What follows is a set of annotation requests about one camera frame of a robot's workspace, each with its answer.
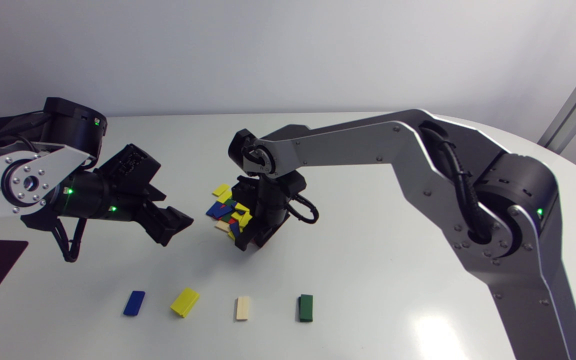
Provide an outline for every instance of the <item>yellow wooden block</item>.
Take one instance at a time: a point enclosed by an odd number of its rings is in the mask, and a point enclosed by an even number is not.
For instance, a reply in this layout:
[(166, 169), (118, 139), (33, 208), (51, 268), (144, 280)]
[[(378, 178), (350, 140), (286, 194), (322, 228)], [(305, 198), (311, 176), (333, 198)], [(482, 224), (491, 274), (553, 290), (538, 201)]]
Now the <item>yellow wooden block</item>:
[(228, 233), (231, 230), (231, 224), (221, 220), (217, 221), (214, 227), (221, 231), (225, 231), (226, 233)]
[(190, 310), (193, 309), (193, 306), (199, 299), (199, 294), (190, 287), (186, 287), (183, 289), (181, 294), (176, 298), (176, 300), (170, 305), (170, 308), (173, 312), (179, 314), (180, 317), (187, 317)]
[(252, 215), (250, 214), (250, 212), (245, 212), (239, 221), (239, 226), (242, 228), (246, 228), (246, 225), (248, 225), (250, 219), (252, 219)]
[(215, 189), (212, 194), (214, 196), (221, 196), (225, 191), (228, 190), (228, 188), (230, 188), (230, 186), (228, 186), (228, 184), (221, 184), (219, 185), (219, 187), (217, 187), (217, 189)]
[(240, 296), (237, 298), (237, 321), (247, 321), (249, 317), (250, 296)]
[(217, 201), (223, 204), (226, 202), (226, 200), (230, 199), (231, 196), (233, 196), (233, 192), (230, 190), (226, 190), (222, 194), (219, 195), (219, 197), (217, 198)]
[(237, 203), (237, 205), (235, 205), (235, 210), (239, 210), (240, 212), (250, 212), (250, 209), (245, 207), (244, 205)]

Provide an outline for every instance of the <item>table surface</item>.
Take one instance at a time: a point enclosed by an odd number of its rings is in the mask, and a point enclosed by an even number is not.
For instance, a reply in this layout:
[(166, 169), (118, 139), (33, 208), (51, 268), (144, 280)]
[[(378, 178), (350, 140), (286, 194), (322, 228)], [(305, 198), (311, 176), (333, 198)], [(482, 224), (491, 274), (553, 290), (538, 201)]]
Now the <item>table surface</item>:
[[(214, 188), (242, 175), (227, 156), (238, 130), (262, 137), (288, 124), (318, 128), (379, 114), (110, 118), (102, 162), (125, 144), (140, 146), (162, 164), (152, 184), (167, 194), (163, 204), (194, 224), (162, 248), (137, 223), (89, 221), (70, 264), (49, 233), (0, 219), (0, 239), (30, 242), (0, 286), (0, 359), (514, 358), (486, 285), (407, 203), (389, 164), (302, 168), (302, 194), (320, 220), (291, 218), (262, 249), (235, 248), (204, 214)], [(557, 176), (576, 301), (576, 166), (502, 130), (458, 121)], [(74, 222), (66, 227), (72, 232)], [(185, 287), (201, 297), (181, 318), (169, 307)], [(127, 317), (133, 290), (146, 296), (139, 315)], [(296, 319), (300, 294), (314, 295), (312, 323)], [(249, 321), (234, 321), (238, 296), (250, 296)]]

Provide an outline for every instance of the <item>cable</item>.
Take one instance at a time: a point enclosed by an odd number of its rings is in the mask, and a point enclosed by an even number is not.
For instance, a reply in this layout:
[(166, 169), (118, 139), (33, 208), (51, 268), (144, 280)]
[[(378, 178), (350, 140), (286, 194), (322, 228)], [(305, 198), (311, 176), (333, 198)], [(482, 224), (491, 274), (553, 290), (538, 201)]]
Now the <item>cable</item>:
[(482, 241), (489, 241), (491, 237), (490, 229), (486, 225), (483, 211), (479, 206), (475, 188), (469, 180), (470, 173), (464, 171), (464, 167), (457, 157), (455, 144), (447, 141), (432, 129), (421, 127), (420, 130), (436, 143), (437, 148), (444, 153), (446, 160), (448, 160), (459, 210), (469, 230)]
[(25, 144), (25, 146), (28, 146), (28, 150), (30, 150), (34, 153), (39, 153), (37, 148), (33, 145), (32, 142), (29, 141), (29, 139), (27, 139), (27, 137), (25, 137), (21, 134), (14, 134), (13, 136), (16, 137), (17, 139), (19, 139), (21, 142), (23, 142)]
[(312, 213), (312, 218), (307, 218), (304, 215), (300, 214), (299, 212), (297, 212), (297, 210), (295, 210), (294, 207), (292, 207), (289, 203), (286, 203), (286, 210), (288, 210), (288, 212), (290, 214), (292, 214), (295, 218), (297, 218), (299, 221), (303, 221), (306, 224), (314, 224), (317, 223), (318, 219), (320, 219), (320, 212), (318, 212), (317, 207), (315, 207), (315, 205), (313, 205), (313, 203), (311, 203), (310, 201), (308, 201), (307, 198), (301, 196), (300, 194), (297, 194), (293, 200), (295, 200), (297, 203), (300, 203), (301, 205), (305, 205), (310, 212)]

